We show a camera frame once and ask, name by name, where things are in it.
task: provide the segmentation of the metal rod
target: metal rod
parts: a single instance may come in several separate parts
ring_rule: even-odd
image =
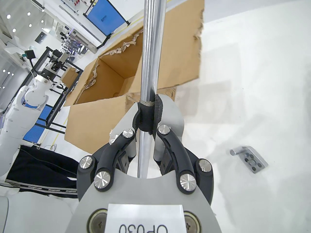
[[[154,105],[158,87],[166,1],[145,0],[140,102],[146,106]],[[152,139],[140,132],[138,178],[147,178]]]

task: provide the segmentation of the cable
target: cable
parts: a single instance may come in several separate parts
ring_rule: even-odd
[[[61,168],[60,166],[58,166],[58,165],[56,165],[56,164],[53,164],[53,163],[50,163],[50,162],[43,161],[43,160],[40,160],[40,159],[38,159],[38,158],[35,158],[33,155],[29,154],[29,153],[28,153],[27,151],[25,151],[25,150],[21,150],[21,151],[26,152],[28,155],[30,155],[31,157],[33,157],[34,159],[36,159],[36,160],[38,160],[38,161],[40,161],[40,162],[43,162],[43,163],[48,163],[48,164],[52,164],[52,165],[54,165],[54,166],[58,167],[59,169],[62,169],[62,170],[64,170],[64,171],[66,171],[66,172],[70,172],[70,173],[72,173],[75,177],[77,177],[77,174],[76,174],[76,173],[74,173],[74,172],[71,172],[71,171],[68,171],[68,170],[66,170],[66,169],[64,169],[64,168]]]
[[[34,65],[32,64],[31,59],[30,59],[29,61],[30,61],[30,64],[31,64],[32,69],[37,73],[37,75],[39,75],[38,71],[35,69]]]
[[[56,150],[56,148],[57,148],[57,144],[53,144],[53,145],[46,145],[46,146],[44,147],[44,149],[45,149],[46,147],[48,147],[48,146],[50,146],[50,151],[55,152],[55,150]]]
[[[33,72],[31,71],[31,69],[29,69],[27,64],[25,64],[25,65],[26,65],[27,69],[29,70],[29,72],[32,74],[32,79],[34,81],[34,85],[37,86],[37,82],[36,82],[36,79],[35,79],[35,76],[34,76]]]

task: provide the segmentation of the cardboard box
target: cardboard box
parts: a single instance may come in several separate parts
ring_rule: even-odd
[[[66,69],[65,73],[61,76],[60,80],[67,88],[69,88],[73,84],[77,76],[78,73],[76,72],[76,69],[74,69],[73,67],[69,67]]]
[[[173,99],[175,86],[199,77],[203,11],[204,0],[188,0],[166,13],[158,92]],[[83,71],[65,103],[71,106],[66,141],[94,153],[139,101],[142,27],[130,29]]]

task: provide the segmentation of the black fabric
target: black fabric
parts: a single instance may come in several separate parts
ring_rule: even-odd
[[[152,132],[154,112],[155,112],[154,105],[152,107],[149,107],[139,102],[138,106],[140,108],[139,129],[144,132]]]
[[[20,191],[77,198],[76,181],[67,177],[76,178],[78,165],[76,160],[46,149],[20,146],[7,182],[22,183]]]
[[[159,95],[155,96],[155,112],[154,112],[154,120],[153,120],[153,129],[152,135],[153,139],[156,139],[156,131],[158,130],[158,124],[162,120],[162,112],[163,112],[163,103]]]

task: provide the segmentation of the silver screw cap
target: silver screw cap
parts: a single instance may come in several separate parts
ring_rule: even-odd
[[[93,159],[90,156],[85,156],[79,162],[79,165],[82,169],[87,169],[91,166]]]
[[[127,139],[131,138],[133,136],[133,134],[134,134],[134,131],[130,128],[124,130],[122,133],[123,137],[125,137]]]
[[[94,178],[94,186],[97,189],[104,189],[110,182],[110,174],[106,171],[99,172]]]
[[[167,125],[160,125],[160,126],[158,127],[158,131],[159,131],[161,134],[167,135],[167,134],[170,132],[170,128],[169,128]]]
[[[206,159],[201,159],[199,161],[199,167],[202,172],[210,172],[212,170],[212,165]]]
[[[191,174],[185,173],[180,176],[180,185],[186,191],[193,191],[197,187],[197,182]]]
[[[112,143],[114,143],[114,141],[117,139],[119,137],[119,135],[112,135],[112,136],[110,136],[110,138],[109,138],[109,143],[110,143],[110,145],[112,144]]]

